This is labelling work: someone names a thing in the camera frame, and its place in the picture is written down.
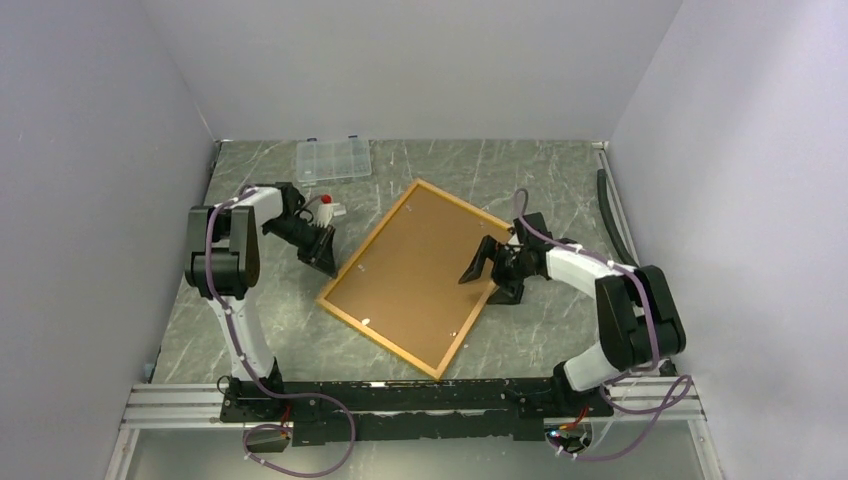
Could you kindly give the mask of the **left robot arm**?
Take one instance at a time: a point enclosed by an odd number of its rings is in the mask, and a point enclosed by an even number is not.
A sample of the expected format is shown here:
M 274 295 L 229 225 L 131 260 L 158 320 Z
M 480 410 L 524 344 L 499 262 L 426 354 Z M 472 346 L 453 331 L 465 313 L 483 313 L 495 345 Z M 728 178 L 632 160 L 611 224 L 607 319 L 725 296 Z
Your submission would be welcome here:
M 306 198 L 290 182 L 254 184 L 220 203 L 190 209 L 184 277 L 213 309 L 231 359 L 230 389 L 263 420 L 278 417 L 286 392 L 252 293 L 261 273 L 260 238 L 271 234 L 303 264 L 331 277 L 338 267 L 333 222 L 346 207 L 329 194 Z

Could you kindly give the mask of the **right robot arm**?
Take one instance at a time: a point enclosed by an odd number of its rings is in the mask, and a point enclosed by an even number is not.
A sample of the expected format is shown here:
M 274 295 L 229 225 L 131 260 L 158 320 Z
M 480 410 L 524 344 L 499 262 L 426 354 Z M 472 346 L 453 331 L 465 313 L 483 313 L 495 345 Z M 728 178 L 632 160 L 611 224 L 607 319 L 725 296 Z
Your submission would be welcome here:
M 595 301 L 598 338 L 557 368 L 550 401 L 564 415 L 586 405 L 590 390 L 637 367 L 681 353 L 686 333 L 664 272 L 605 260 L 574 240 L 554 240 L 539 212 L 515 218 L 509 240 L 484 236 L 462 284 L 479 279 L 487 263 L 496 285 L 491 305 L 521 302 L 530 277 L 567 284 Z

